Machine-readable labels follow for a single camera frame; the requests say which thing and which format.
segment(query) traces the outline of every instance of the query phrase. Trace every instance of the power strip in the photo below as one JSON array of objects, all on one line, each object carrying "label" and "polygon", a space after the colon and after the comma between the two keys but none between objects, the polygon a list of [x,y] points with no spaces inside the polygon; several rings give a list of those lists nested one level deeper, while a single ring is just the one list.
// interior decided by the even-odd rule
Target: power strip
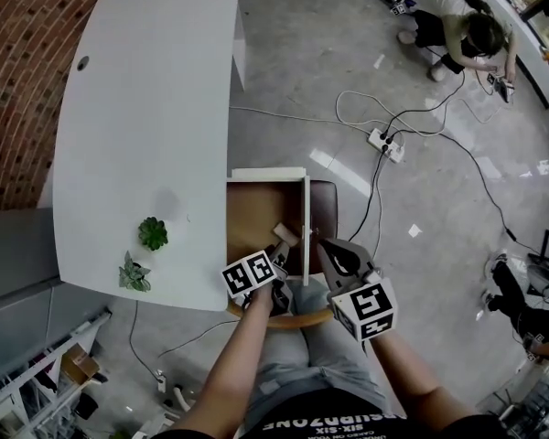
[{"label": "power strip", "polygon": [[[394,163],[400,163],[404,156],[404,148],[397,144],[394,140],[392,140],[389,145],[386,144],[386,139],[382,140],[381,135],[382,131],[375,128],[368,137],[368,143],[386,155]],[[388,149],[384,152],[382,149],[386,149],[385,146],[388,146]]]}]

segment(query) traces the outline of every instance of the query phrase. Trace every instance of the gray floor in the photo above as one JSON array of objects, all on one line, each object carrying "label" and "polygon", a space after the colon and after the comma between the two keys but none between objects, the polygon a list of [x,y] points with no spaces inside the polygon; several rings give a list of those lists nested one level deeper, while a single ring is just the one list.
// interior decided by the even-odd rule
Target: gray floor
[{"label": "gray floor", "polygon": [[[232,105],[333,119],[336,97],[344,90],[373,94],[389,109],[400,111],[431,107],[461,82],[453,75],[442,84],[429,80],[431,54],[402,48],[395,40],[411,18],[393,16],[379,0],[240,0],[240,6],[248,44],[247,84],[245,93],[232,95]],[[508,226],[520,240],[538,248],[549,229],[547,113],[521,73],[513,106],[503,105],[498,96],[486,96],[473,72],[467,73],[456,97],[465,99],[481,118],[502,107],[491,122],[480,124],[465,105],[454,102],[447,133],[479,158]],[[378,104],[363,98],[346,99],[340,109],[351,122],[389,118]],[[404,118],[418,129],[434,131],[443,111]],[[378,159],[364,134],[338,124],[241,111],[231,112],[229,128],[229,169],[303,166],[313,178],[337,184],[339,236],[348,238],[355,231]],[[507,246],[517,259],[526,250],[504,238],[500,216],[475,166],[442,137],[407,135],[404,161],[386,165],[380,189],[382,240],[376,262],[397,293],[398,329],[450,390],[477,403],[524,359],[503,316],[476,321],[484,262],[500,246]],[[371,251],[379,232],[376,198],[373,202],[356,239]],[[416,237],[409,232],[414,225],[421,231]],[[154,380],[127,345],[134,310],[134,302],[116,300],[113,319],[99,335],[100,359],[111,381],[94,392],[101,405],[91,420],[96,430],[136,427],[158,404]],[[168,372],[171,382],[198,388],[232,325],[160,361],[156,355],[228,319],[224,314],[141,304],[135,348],[150,366]]]}]

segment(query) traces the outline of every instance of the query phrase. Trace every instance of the white desk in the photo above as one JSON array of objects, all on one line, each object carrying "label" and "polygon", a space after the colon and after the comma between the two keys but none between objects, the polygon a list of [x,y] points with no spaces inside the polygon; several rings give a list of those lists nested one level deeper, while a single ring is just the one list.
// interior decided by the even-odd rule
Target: white desk
[{"label": "white desk", "polygon": [[[63,281],[151,303],[225,309],[236,6],[98,0],[59,119],[53,208]],[[154,253],[137,241],[148,216],[165,220],[169,234]],[[150,292],[119,286],[126,251],[152,270]]]}]

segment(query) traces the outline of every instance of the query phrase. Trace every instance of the green potted plant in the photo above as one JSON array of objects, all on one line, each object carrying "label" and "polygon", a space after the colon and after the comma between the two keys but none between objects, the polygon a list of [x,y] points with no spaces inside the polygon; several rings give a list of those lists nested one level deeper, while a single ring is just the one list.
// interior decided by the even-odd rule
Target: green potted plant
[{"label": "green potted plant", "polygon": [[148,268],[132,260],[130,252],[126,251],[124,256],[124,268],[120,269],[120,287],[134,289],[136,291],[150,291],[150,283],[145,276],[150,273]]},{"label": "green potted plant", "polygon": [[140,243],[150,251],[157,251],[168,243],[165,222],[155,217],[145,219],[138,227]]}]

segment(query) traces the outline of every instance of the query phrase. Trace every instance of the brick wall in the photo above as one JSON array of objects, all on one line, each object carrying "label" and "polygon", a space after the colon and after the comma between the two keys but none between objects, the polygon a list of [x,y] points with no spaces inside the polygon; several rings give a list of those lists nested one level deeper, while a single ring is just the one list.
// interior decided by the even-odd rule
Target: brick wall
[{"label": "brick wall", "polygon": [[70,64],[97,0],[0,0],[0,209],[34,208]]}]

